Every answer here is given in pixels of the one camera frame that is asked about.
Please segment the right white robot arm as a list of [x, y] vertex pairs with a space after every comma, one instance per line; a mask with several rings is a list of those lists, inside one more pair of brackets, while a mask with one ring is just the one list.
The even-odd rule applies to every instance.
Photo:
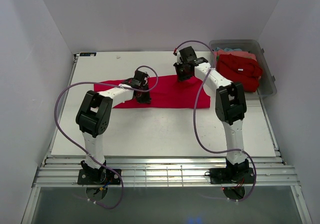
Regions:
[[215, 114], [224, 128], [226, 166], [211, 168], [205, 175], [210, 178], [211, 184], [254, 183], [255, 171], [249, 166], [244, 151], [243, 120], [247, 104], [243, 85], [223, 77], [207, 59], [197, 57], [191, 46], [175, 49], [173, 54], [177, 58], [174, 67], [179, 81], [195, 77], [214, 93]]

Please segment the crimson red t shirt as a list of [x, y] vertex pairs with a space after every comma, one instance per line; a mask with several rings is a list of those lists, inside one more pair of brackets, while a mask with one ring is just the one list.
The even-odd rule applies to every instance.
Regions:
[[116, 109], [193, 109], [197, 93], [200, 92], [197, 102], [198, 109], [208, 109], [211, 106], [211, 97], [205, 91], [199, 90], [202, 81], [191, 77], [185, 81], [178, 81], [176, 75], [165, 75], [158, 78], [157, 86], [150, 91], [151, 103], [138, 103], [135, 99], [120, 103]]

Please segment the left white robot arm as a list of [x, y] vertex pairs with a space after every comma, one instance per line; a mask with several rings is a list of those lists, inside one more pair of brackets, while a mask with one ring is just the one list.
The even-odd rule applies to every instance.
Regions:
[[82, 132], [85, 150], [88, 152], [81, 167], [95, 184], [106, 179], [106, 171], [101, 166], [106, 164], [103, 133], [109, 125], [112, 108], [133, 99], [141, 104], [150, 104], [152, 99], [148, 90], [149, 75], [136, 70], [133, 77], [119, 85], [100, 92], [90, 90], [85, 94], [75, 121]]

